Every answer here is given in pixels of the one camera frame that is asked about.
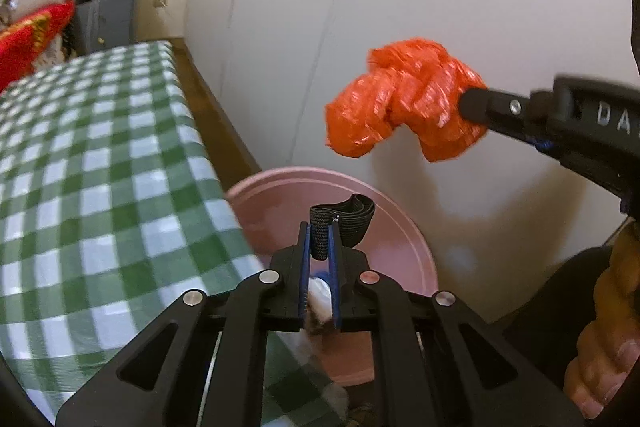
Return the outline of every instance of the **pink plastic tub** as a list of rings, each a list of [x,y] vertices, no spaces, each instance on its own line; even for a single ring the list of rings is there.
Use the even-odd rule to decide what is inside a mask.
[[[310,167],[273,169],[235,185],[227,198],[267,266],[274,251],[296,242],[300,221],[308,221],[310,207],[344,201],[354,192],[376,204],[369,231],[356,247],[367,254],[370,267],[393,277],[405,290],[436,292],[436,268],[420,230],[392,200],[356,178]],[[311,272],[318,269],[326,269],[326,263],[312,261]],[[336,332],[313,337],[312,342],[334,382],[347,386],[373,380],[369,333]]]

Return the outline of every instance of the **finger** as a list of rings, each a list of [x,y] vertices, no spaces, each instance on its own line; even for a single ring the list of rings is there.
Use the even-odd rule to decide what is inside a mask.
[[[620,371],[600,345],[595,322],[578,337],[580,378],[591,394],[606,405],[622,387],[627,373]]]
[[[635,223],[627,225],[616,238],[610,266],[622,295],[629,296],[640,285],[640,241]]]
[[[623,321],[634,317],[631,299],[622,295],[610,268],[598,277],[593,289],[596,317],[605,317],[608,321]]]
[[[573,359],[564,374],[564,393],[575,403],[582,416],[588,419],[596,418],[604,407],[590,393],[580,378],[578,359]]]
[[[596,320],[598,338],[609,358],[621,371],[631,371],[640,357],[640,326],[635,319]]]

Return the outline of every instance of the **gray cabinet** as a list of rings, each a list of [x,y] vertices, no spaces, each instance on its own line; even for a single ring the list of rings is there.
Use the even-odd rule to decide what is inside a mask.
[[[76,0],[74,27],[80,54],[135,42],[136,0]]]

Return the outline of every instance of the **green checkered tablecloth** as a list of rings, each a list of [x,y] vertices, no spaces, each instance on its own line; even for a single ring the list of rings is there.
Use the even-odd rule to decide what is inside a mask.
[[[262,269],[223,198],[167,42],[81,57],[0,96],[0,351],[54,415],[185,290]],[[271,334],[263,424],[337,426],[344,390]]]

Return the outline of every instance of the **crumpled plastic bag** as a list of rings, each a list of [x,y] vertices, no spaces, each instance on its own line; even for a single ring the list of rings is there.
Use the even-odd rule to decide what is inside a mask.
[[[369,73],[325,107],[327,145],[338,154],[359,158],[405,124],[436,162],[459,156],[486,133],[458,112],[467,89],[486,89],[482,78],[437,42],[394,42],[371,50],[368,65]]]

